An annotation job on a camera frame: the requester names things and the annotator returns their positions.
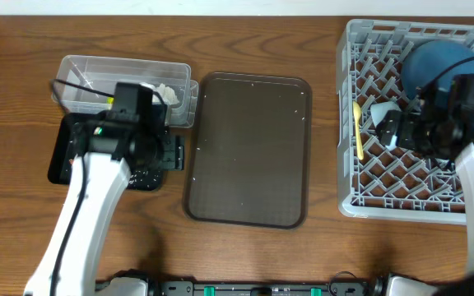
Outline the dark blue plate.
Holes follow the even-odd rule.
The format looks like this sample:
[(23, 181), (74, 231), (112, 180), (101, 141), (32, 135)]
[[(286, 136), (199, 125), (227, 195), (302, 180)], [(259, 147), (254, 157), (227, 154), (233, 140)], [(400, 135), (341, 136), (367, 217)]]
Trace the dark blue plate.
[[(447, 40), (434, 40), (422, 44), (409, 53), (402, 64), (401, 82), (408, 99), (414, 99), (417, 88), (422, 88), (454, 63), (474, 57), (471, 49)], [(460, 74), (474, 74), (474, 61), (466, 62), (444, 74), (438, 86), (449, 90), (452, 79)]]

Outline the light blue bowl with rice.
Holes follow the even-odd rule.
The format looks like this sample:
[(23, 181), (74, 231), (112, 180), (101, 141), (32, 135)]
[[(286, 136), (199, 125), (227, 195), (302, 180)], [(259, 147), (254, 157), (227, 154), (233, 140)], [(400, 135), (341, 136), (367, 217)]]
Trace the light blue bowl with rice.
[[(392, 101), (383, 102), (372, 104), (370, 106), (371, 118), (374, 124), (374, 127), (378, 127), (378, 125), (384, 120), (388, 111), (400, 111), (401, 109), (398, 105)], [(385, 145), (388, 150), (394, 150), (397, 142), (397, 137), (393, 136), (390, 144)]]

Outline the pale yellow spoon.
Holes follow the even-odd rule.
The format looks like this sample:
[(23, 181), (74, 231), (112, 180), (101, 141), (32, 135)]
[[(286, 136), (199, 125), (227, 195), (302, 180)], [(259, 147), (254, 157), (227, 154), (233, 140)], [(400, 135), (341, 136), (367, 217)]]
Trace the pale yellow spoon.
[(360, 134), (360, 119), (362, 117), (362, 112), (361, 112), (361, 107), (355, 101), (352, 102), (352, 113), (353, 113), (353, 118), (355, 121), (356, 154), (359, 160), (363, 160), (365, 155), (364, 155), (361, 134)]

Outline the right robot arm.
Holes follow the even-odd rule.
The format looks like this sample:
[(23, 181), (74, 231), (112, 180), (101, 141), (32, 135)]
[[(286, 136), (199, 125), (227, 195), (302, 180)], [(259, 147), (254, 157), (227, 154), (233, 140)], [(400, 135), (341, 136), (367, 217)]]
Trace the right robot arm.
[(395, 103), (375, 104), (370, 112), (382, 145), (454, 164), (465, 203), (467, 274), (442, 285), (392, 275), (383, 289), (386, 295), (474, 295), (474, 74), (455, 76), (447, 94), (437, 86), (432, 81), (420, 89), (418, 114), (402, 111)]

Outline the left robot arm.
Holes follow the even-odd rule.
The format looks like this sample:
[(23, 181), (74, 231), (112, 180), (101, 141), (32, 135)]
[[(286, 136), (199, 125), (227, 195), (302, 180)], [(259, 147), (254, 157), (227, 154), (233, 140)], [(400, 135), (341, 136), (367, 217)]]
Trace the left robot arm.
[(168, 170), (165, 140), (175, 92), (161, 84), (119, 82), (106, 94), (110, 106), (76, 121), (61, 101), (57, 79), (53, 97), (63, 111), (75, 153), (67, 197), (40, 264), (24, 288), (26, 295), (155, 295), (157, 284), (138, 271), (123, 271), (99, 284), (97, 268), (111, 219), (137, 170)]

